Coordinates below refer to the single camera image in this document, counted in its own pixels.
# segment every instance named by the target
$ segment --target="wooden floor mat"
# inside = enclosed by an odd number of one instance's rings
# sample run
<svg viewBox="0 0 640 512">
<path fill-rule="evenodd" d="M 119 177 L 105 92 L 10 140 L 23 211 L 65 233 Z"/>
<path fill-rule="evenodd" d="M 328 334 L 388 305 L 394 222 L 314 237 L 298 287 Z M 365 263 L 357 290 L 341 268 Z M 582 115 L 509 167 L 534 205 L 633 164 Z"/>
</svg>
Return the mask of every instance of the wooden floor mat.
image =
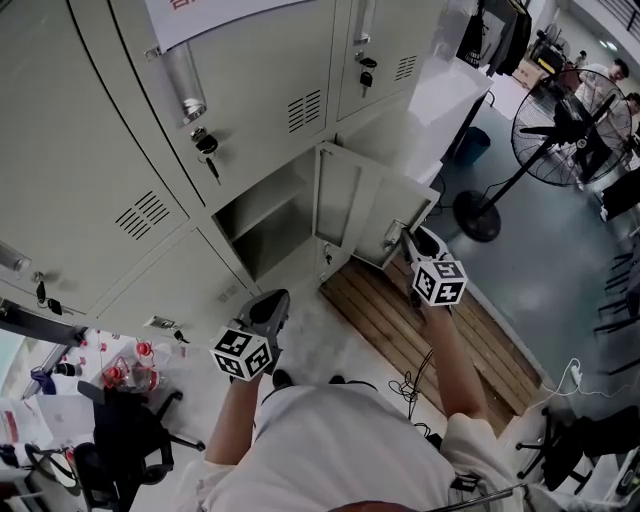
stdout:
<svg viewBox="0 0 640 512">
<path fill-rule="evenodd" d="M 384 273 L 353 259 L 321 290 L 398 371 L 410 371 L 415 376 L 431 344 L 420 334 L 422 318 L 406 300 L 410 272 L 400 257 Z M 540 377 L 468 292 L 453 308 L 453 318 L 480 374 L 489 402 L 489 421 L 500 434 L 514 415 L 521 415 L 530 405 Z M 433 360 L 419 390 L 442 411 Z"/>
</svg>

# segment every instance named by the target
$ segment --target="locker door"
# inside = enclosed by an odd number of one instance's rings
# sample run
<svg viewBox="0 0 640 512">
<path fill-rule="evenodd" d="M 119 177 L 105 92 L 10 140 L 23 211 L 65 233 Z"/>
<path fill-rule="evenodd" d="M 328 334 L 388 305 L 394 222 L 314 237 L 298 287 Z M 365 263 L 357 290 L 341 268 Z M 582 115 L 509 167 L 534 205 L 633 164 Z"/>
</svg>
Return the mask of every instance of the locker door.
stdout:
<svg viewBox="0 0 640 512">
<path fill-rule="evenodd" d="M 148 325 L 154 317 L 175 322 L 185 339 L 207 343 L 251 299 L 202 234 L 192 231 L 142 274 L 101 315 L 105 325 L 138 337 L 173 331 Z"/>
<path fill-rule="evenodd" d="M 314 235 L 384 268 L 440 194 L 363 156 L 324 142 L 316 148 Z"/>
<path fill-rule="evenodd" d="M 207 206 L 222 208 L 324 129 L 335 0 L 257 13 L 151 61 L 145 52 L 157 40 L 144 0 L 112 4 L 142 86 Z M 185 102 L 198 95 L 206 111 L 183 124 Z M 220 184 L 198 159 L 190 137 L 197 127 L 219 142 Z"/>
<path fill-rule="evenodd" d="M 353 0 L 339 118 L 415 84 L 444 0 Z M 363 97 L 361 58 L 377 62 Z"/>
<path fill-rule="evenodd" d="M 0 279 L 86 313 L 187 220 L 113 106 L 65 0 L 0 12 L 0 242 L 32 260 Z"/>
</svg>

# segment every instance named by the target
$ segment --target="gray floor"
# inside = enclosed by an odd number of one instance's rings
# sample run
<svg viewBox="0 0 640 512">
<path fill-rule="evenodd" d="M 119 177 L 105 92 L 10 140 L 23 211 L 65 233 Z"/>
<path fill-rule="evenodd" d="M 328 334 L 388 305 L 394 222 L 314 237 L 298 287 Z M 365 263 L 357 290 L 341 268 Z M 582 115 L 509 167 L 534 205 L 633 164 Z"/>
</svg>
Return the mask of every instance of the gray floor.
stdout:
<svg viewBox="0 0 640 512">
<path fill-rule="evenodd" d="M 604 283 L 611 276 L 612 258 L 629 246 L 625 234 L 630 230 L 630 216 L 605 225 L 598 217 L 594 194 L 550 186 L 526 175 L 498 203 L 500 236 L 487 244 L 472 241 L 446 207 L 458 192 L 483 192 L 518 169 L 510 143 L 511 122 L 485 103 L 473 124 L 489 134 L 491 148 L 473 167 L 445 164 L 441 173 L 446 184 L 441 201 L 445 209 L 430 216 L 427 226 L 448 242 L 470 279 L 556 384 L 572 357 L 581 361 L 584 391 L 611 393 L 622 384 L 633 383 L 635 371 L 616 379 L 604 378 L 599 372 L 640 357 L 637 332 L 626 329 L 610 338 L 596 338 L 592 332 L 602 322 L 597 308 L 617 298 L 605 295 Z M 436 179 L 434 187 L 442 191 L 443 181 Z M 568 384 L 567 389 L 575 388 Z M 579 414 L 600 416 L 637 396 L 625 390 L 615 400 L 585 395 L 574 395 L 572 400 Z"/>
</svg>

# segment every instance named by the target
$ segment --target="open locker door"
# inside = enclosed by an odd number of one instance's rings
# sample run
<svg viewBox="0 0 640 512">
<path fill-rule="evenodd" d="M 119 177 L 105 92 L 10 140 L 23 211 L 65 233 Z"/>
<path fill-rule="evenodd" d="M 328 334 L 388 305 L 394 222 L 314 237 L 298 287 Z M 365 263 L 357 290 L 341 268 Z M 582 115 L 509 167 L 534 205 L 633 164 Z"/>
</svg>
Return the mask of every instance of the open locker door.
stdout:
<svg viewBox="0 0 640 512">
<path fill-rule="evenodd" d="M 314 235 L 377 268 L 397 254 L 401 230 L 413 233 L 439 197 L 345 148 L 316 147 Z"/>
</svg>

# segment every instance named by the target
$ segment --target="person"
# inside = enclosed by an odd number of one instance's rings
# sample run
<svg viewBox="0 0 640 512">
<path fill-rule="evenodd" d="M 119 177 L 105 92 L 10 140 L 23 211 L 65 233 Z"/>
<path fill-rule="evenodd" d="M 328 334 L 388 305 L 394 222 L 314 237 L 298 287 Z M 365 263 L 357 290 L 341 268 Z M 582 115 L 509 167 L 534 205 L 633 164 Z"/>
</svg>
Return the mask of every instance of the person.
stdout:
<svg viewBox="0 0 640 512">
<path fill-rule="evenodd" d="M 580 86 L 576 97 L 582 102 L 590 114 L 594 114 L 598 106 L 613 89 L 612 84 L 629 77 L 629 66 L 622 59 L 616 59 L 608 68 L 602 64 L 589 64 L 582 68 L 578 75 Z"/>
<path fill-rule="evenodd" d="M 622 59 L 614 60 L 609 68 L 602 64 L 589 64 L 580 70 L 578 78 L 581 83 L 575 96 L 585 107 L 587 113 L 596 115 L 610 94 L 620 94 L 615 84 L 628 76 L 629 67 Z M 621 100 L 622 98 L 618 97 L 612 106 L 622 103 Z M 580 190 L 584 190 L 584 183 L 593 178 L 612 154 L 612 148 L 608 144 L 609 139 L 605 142 L 600 135 L 601 133 L 602 130 L 599 126 L 596 131 L 590 133 L 587 138 L 587 147 L 583 152 L 585 162 L 580 166 L 580 174 L 574 173 L 576 185 Z M 578 154 L 574 153 L 568 163 L 570 166 L 577 164 Z"/>
<path fill-rule="evenodd" d="M 622 144 L 629 143 L 631 119 L 626 115 L 625 108 L 629 109 L 631 116 L 640 114 L 640 94 L 632 92 L 626 97 L 626 102 L 621 102 L 620 107 L 614 107 L 603 120 L 611 126 L 610 133 L 618 135 Z M 640 170 L 626 173 L 613 185 L 601 192 L 602 208 L 600 217 L 607 222 L 621 213 L 633 208 L 640 203 Z"/>
<path fill-rule="evenodd" d="M 448 418 L 438 451 L 371 385 L 294 385 L 282 369 L 254 413 L 260 378 L 231 384 L 204 454 L 182 475 L 175 509 L 409 512 L 464 501 L 464 475 L 490 494 L 515 484 L 487 422 L 482 384 L 446 307 L 422 306 Z M 522 494 L 493 502 L 522 510 Z"/>
<path fill-rule="evenodd" d="M 581 69 L 587 65 L 587 52 L 584 50 L 580 50 L 580 55 L 576 57 L 576 61 L 574 63 L 576 69 Z"/>
</svg>

